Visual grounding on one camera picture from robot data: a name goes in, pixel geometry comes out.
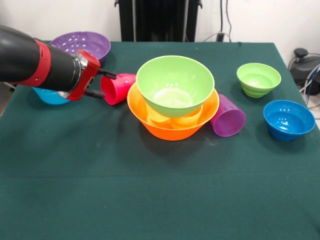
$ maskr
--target small green bowl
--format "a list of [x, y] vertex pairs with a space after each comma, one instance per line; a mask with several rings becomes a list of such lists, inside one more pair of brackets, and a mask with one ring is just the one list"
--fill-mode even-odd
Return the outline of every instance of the small green bowl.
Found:
[[281, 83], [281, 75], [273, 67], [262, 63], [247, 63], [236, 72], [245, 94], [261, 98]]

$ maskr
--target magenta cup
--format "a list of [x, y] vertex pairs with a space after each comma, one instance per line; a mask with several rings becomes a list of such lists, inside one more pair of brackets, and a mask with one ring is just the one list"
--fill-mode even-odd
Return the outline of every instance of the magenta cup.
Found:
[[214, 132], [220, 137], [230, 137], [238, 132], [246, 124], [246, 114], [239, 109], [225, 95], [219, 94], [220, 105], [218, 111], [210, 120]]
[[121, 73], [116, 75], [116, 79], [103, 76], [100, 81], [101, 91], [105, 94], [104, 100], [110, 104], [118, 104], [125, 99], [131, 86], [136, 82], [136, 75], [131, 73]]

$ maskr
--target black device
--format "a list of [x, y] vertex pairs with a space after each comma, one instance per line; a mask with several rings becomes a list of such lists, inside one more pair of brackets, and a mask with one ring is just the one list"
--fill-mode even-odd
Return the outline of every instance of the black device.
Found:
[[201, 0], [116, 0], [123, 42], [194, 42]]
[[[295, 59], [289, 64], [290, 73], [297, 86], [303, 87], [306, 83], [311, 71], [320, 64], [320, 54], [309, 53], [304, 48], [296, 48], [294, 50]], [[306, 88], [306, 92], [310, 95], [320, 93], [320, 74], [317, 73], [311, 85]]]

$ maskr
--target purple cup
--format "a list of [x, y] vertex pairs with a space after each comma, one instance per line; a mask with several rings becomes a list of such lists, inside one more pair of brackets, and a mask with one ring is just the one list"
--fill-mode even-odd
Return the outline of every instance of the purple cup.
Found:
[[230, 137], [246, 124], [246, 114], [238, 108], [229, 98], [219, 94], [220, 105], [218, 111], [210, 120], [214, 132], [220, 137]]

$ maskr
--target cup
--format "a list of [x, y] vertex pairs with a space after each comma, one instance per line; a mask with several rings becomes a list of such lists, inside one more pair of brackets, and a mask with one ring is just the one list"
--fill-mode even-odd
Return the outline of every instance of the cup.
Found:
[[210, 120], [214, 132], [220, 137], [230, 137], [242, 130], [246, 124], [246, 114], [229, 98], [219, 94], [218, 111]]
[[152, 107], [145, 103], [147, 111], [147, 122], [159, 127], [167, 127], [170, 124], [170, 118], [156, 112]]
[[194, 127], [198, 124], [198, 120], [201, 116], [203, 105], [198, 107], [192, 113], [189, 113], [182, 117], [171, 118], [171, 126], [173, 129], [185, 129]]
[[104, 100], [110, 105], [124, 101], [129, 89], [135, 82], [136, 75], [131, 73], [117, 74], [115, 80], [103, 76], [100, 81], [100, 88], [105, 94]]

